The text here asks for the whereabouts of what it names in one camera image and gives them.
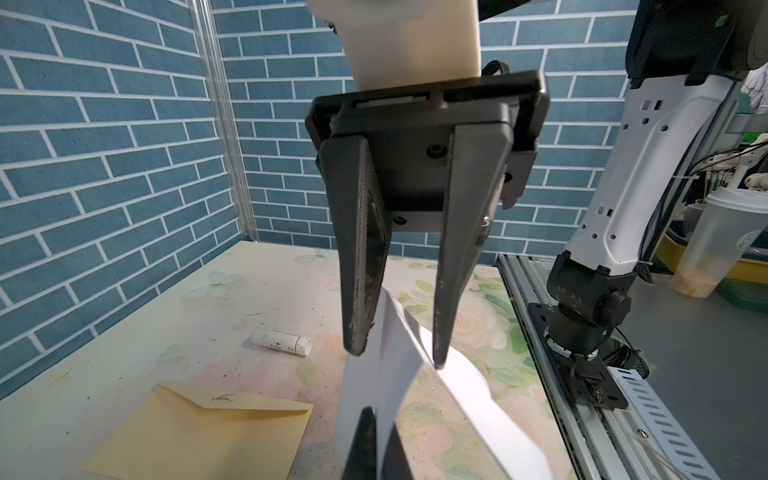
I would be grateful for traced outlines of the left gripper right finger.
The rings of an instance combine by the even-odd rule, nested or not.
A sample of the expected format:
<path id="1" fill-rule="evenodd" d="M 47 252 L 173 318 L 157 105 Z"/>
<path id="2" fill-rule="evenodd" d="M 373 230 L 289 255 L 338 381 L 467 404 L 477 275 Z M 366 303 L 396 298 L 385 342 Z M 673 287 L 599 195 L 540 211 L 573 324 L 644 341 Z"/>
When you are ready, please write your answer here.
<path id="1" fill-rule="evenodd" d="M 379 422 L 379 478 L 414 479 L 398 429 L 392 422 Z"/>

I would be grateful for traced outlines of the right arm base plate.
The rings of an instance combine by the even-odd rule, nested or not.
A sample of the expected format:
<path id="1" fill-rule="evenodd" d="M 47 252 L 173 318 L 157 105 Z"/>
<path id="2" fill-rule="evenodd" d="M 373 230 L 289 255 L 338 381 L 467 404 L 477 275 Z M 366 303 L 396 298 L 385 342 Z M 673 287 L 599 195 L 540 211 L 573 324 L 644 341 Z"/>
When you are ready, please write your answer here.
<path id="1" fill-rule="evenodd" d="M 611 370 L 633 370 L 647 378 L 650 370 L 639 350 L 615 339 L 612 328 L 576 322 L 555 305 L 530 303 L 528 310 L 569 403 L 608 410 L 628 407 Z"/>

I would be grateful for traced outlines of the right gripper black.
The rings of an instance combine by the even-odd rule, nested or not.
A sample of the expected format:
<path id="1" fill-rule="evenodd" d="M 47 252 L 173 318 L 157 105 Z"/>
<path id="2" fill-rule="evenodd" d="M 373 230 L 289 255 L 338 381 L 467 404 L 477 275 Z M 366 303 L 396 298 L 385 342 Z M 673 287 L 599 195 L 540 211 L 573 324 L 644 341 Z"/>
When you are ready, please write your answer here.
<path id="1" fill-rule="evenodd" d="M 305 125 L 337 243 L 349 354 L 365 352 L 392 228 L 439 232 L 443 224 L 433 364 L 445 366 L 491 211 L 497 201 L 510 209 L 523 195 L 548 108 L 547 80 L 537 70 L 312 101 Z"/>

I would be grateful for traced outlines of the white letter blue border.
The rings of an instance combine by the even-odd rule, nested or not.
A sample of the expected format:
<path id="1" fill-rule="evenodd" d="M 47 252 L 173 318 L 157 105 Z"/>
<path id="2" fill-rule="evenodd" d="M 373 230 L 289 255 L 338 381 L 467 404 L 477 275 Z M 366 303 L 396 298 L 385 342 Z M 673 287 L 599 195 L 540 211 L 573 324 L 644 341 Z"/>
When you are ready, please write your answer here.
<path id="1" fill-rule="evenodd" d="M 430 331 L 388 292 L 379 297 L 365 352 L 346 359 L 335 426 L 337 452 L 345 467 L 358 419 L 365 407 L 376 417 L 377 479 L 379 422 L 395 424 L 417 373 L 433 369 Z M 553 474 L 542 450 L 492 399 L 487 381 L 458 350 L 451 348 L 438 370 L 453 400 L 509 479 L 550 479 Z"/>

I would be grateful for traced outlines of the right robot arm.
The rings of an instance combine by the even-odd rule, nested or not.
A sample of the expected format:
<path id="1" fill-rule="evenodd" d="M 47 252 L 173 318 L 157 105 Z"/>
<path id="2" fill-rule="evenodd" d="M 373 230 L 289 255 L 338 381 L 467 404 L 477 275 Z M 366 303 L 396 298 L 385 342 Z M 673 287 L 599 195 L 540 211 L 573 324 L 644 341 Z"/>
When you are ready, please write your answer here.
<path id="1" fill-rule="evenodd" d="M 480 58 L 481 21 L 511 1 L 311 1 L 356 84 L 314 99 L 317 149 L 339 253 L 345 350 L 363 354 L 392 235 L 440 236 L 433 362 L 447 360 L 459 298 L 497 208 L 532 168 L 550 103 L 543 73 Z M 643 1 L 629 38 L 621 125 L 591 203 L 556 257 L 535 334 L 567 400 L 625 408 L 599 357 L 631 308 L 646 229 L 688 151 L 736 82 L 767 60 L 763 1 Z"/>

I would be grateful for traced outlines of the yellow envelope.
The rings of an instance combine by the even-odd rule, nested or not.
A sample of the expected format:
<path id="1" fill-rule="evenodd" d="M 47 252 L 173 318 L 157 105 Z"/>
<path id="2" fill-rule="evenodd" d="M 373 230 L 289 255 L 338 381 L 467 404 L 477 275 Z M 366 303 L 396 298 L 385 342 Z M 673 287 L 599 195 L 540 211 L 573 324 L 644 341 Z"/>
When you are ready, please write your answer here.
<path id="1" fill-rule="evenodd" d="M 285 479 L 308 403 L 161 383 L 84 471 L 113 479 Z"/>

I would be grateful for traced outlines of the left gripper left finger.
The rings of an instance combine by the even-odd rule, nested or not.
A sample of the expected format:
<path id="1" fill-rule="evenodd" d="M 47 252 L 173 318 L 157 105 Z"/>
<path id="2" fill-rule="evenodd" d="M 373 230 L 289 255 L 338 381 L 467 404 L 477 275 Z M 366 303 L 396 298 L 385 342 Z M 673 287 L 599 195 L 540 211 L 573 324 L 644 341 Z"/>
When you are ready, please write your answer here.
<path id="1" fill-rule="evenodd" d="M 376 417 L 371 407 L 365 407 L 360 413 L 342 479 L 377 479 Z"/>

